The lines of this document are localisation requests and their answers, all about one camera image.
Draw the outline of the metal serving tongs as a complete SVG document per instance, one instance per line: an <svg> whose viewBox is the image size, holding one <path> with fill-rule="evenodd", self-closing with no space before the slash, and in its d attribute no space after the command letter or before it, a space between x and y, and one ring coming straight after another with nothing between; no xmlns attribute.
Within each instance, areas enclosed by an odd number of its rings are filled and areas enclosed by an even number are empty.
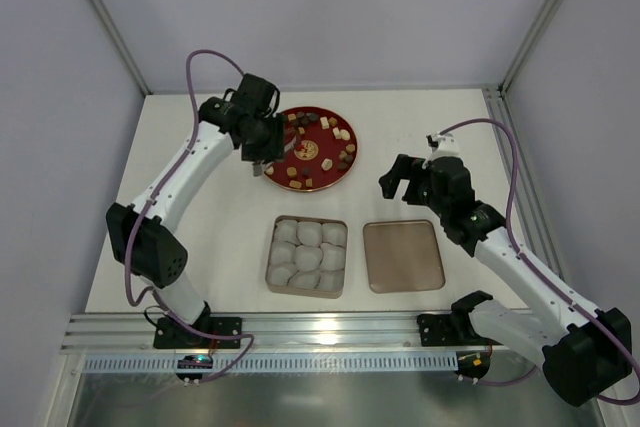
<svg viewBox="0 0 640 427"><path fill-rule="evenodd" d="M299 144L300 140L298 136L294 136L290 141L284 144L284 153L283 156L276 160L271 161L259 161L254 162L252 164L252 175L254 177L260 177L266 173L271 167L273 167L276 163L283 162L286 157L295 149L295 147Z"/></svg>

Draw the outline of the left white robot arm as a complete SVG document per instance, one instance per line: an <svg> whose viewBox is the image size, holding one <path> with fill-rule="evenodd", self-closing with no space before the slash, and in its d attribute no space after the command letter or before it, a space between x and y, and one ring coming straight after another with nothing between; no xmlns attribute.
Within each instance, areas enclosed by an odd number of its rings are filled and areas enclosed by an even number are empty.
<svg viewBox="0 0 640 427"><path fill-rule="evenodd" d="M146 192L128 205L113 203L106 213L115 260L125 277L140 278L167 316L190 334L202 333L211 314L185 268L186 248L175 232L207 178L233 152L261 176L284 160L285 120L276 109L280 91L253 74L224 97L194 103L194 126L185 145Z"/></svg>

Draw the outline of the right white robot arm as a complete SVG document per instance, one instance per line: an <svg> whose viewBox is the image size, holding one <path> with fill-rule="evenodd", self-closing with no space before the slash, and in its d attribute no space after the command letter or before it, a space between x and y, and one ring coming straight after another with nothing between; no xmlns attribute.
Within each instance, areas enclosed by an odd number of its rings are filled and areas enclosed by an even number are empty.
<svg viewBox="0 0 640 427"><path fill-rule="evenodd" d="M471 175L458 157L422 159L400 154L380 180L382 195L395 196L401 181L409 205L429 208L447 238L500 277L526 304L521 315L491 295L467 296L465 326L541 369L566 403L581 406L638 373L629 319L603 311L567 286L509 230L494 207L478 200Z"/></svg>

